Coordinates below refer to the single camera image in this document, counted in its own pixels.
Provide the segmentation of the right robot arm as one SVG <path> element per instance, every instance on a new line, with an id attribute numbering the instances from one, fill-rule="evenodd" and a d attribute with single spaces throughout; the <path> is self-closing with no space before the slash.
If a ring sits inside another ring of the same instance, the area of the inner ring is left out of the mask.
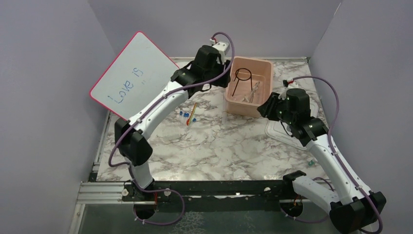
<path id="1" fill-rule="evenodd" d="M 311 116 L 310 97 L 304 89 L 288 89 L 281 95 L 273 92 L 257 110 L 268 120 L 286 124 L 292 136 L 318 161 L 335 188 L 328 190 L 297 171 L 283 177 L 281 192 L 286 198 L 301 195 L 311 200 L 328 214 L 342 234 L 380 221 L 385 196 L 382 192 L 373 192 L 350 168 L 324 122 Z"/>

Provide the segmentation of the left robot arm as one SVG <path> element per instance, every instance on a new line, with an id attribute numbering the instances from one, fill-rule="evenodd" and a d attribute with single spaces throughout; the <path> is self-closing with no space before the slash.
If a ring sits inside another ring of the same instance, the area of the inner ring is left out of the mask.
<path id="1" fill-rule="evenodd" d="M 203 45 L 194 60 L 176 70 L 163 91 L 142 111 L 128 120 L 118 119 L 114 125 L 115 151 L 126 158 L 134 193 L 141 200 L 151 198 L 154 181 L 148 160 L 153 148 L 148 140 L 158 125 L 179 105 L 195 93 L 203 91 L 204 85 L 226 88 L 230 80 L 233 60 L 225 59 L 228 52 L 235 55 L 235 49 L 228 42 Z"/>

